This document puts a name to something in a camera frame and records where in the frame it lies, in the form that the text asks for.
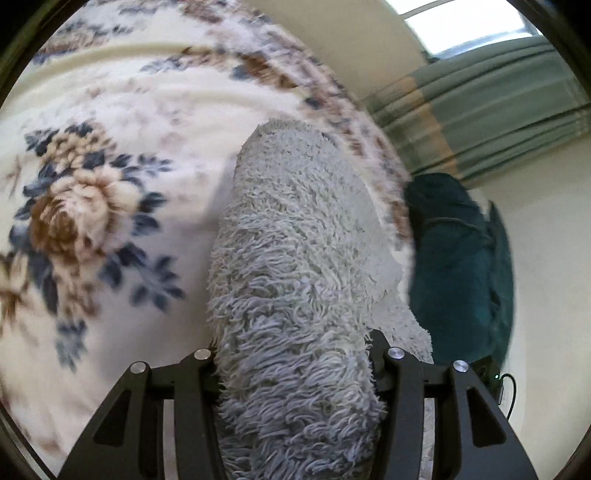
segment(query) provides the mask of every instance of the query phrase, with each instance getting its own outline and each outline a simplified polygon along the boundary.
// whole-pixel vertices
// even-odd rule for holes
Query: fluffy gray mop
[[[431,360],[400,276],[363,181],[330,140],[296,121],[258,127],[238,157],[209,277],[231,478],[367,474],[385,414],[368,332]]]

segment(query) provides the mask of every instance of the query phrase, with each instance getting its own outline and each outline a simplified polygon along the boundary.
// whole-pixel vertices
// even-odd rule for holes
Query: blue flower pattern
[[[88,327],[84,320],[77,323],[58,323],[56,326],[57,339],[56,351],[60,365],[69,368],[72,373],[77,371],[77,363],[83,353],[87,352],[84,338],[88,333]]]
[[[85,137],[93,131],[88,122],[74,124],[64,129],[65,133],[75,133]],[[33,151],[37,157],[42,157],[53,137],[60,132],[59,129],[35,130],[25,135],[27,151]],[[137,211],[133,214],[133,238],[142,238],[155,235],[162,231],[160,222],[155,217],[155,212],[166,204],[167,199],[160,193],[147,190],[146,182],[157,178],[163,173],[173,170],[173,161],[159,158],[155,155],[120,154],[111,160],[114,155],[108,155],[106,151],[88,153],[85,156],[81,168],[94,170],[108,164],[122,172],[122,181],[128,181],[139,188],[142,198],[139,201]],[[36,251],[31,245],[29,237],[29,224],[31,209],[37,200],[43,197],[50,186],[58,179],[72,175],[72,168],[65,168],[58,172],[53,162],[45,163],[39,170],[37,178],[23,187],[22,194],[27,199],[21,206],[14,219],[17,221],[9,233],[11,252],[26,254],[28,256],[28,273],[35,286],[41,291],[47,310],[54,316],[58,314],[59,293],[54,278],[54,267],[51,259],[42,252]],[[135,269],[141,281],[132,287],[129,302],[134,307],[140,307],[151,303],[155,308],[166,312],[170,300],[181,300],[185,297],[184,291],[176,285],[178,275],[171,270],[174,258],[168,255],[157,255],[151,261],[148,254],[133,242],[128,242],[124,247],[105,259],[98,280],[103,281],[111,289],[117,292],[124,282],[124,270]],[[72,372],[77,371],[77,363],[82,354],[86,352],[85,336],[87,334],[85,320],[77,322],[57,322],[57,339],[55,348],[57,356],[65,368]]]

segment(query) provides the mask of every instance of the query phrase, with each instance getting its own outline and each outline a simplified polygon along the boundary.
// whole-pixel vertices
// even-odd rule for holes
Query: bedspread
[[[235,155],[270,117],[347,152],[393,254],[396,153],[298,39],[233,0],[93,0],[0,111],[0,395],[57,472],[124,370],[207,346]]]

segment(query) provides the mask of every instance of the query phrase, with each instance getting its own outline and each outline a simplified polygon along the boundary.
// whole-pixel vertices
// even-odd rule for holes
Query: black bracket
[[[465,362],[425,364],[371,333],[375,388],[387,403],[371,480],[417,480],[424,400],[436,402],[433,480],[537,480],[525,450],[476,373]],[[107,395],[61,470],[59,480],[164,480],[163,402],[174,400],[180,480],[226,479],[214,427],[220,383],[213,352],[177,365],[134,363]]]
[[[537,480],[495,399],[466,362],[420,362],[373,330],[369,357],[388,405],[371,480],[415,480],[423,446],[424,400],[435,399],[433,480]]]
[[[177,365],[136,362],[109,392],[78,439],[59,480],[164,480],[164,400],[174,400],[180,480],[226,480],[213,424],[219,395],[213,352]]]

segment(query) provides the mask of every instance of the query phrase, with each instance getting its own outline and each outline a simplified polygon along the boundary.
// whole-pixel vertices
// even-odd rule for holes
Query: green curtain
[[[588,95],[542,36],[440,60],[363,103],[411,173],[468,185],[590,129]]]

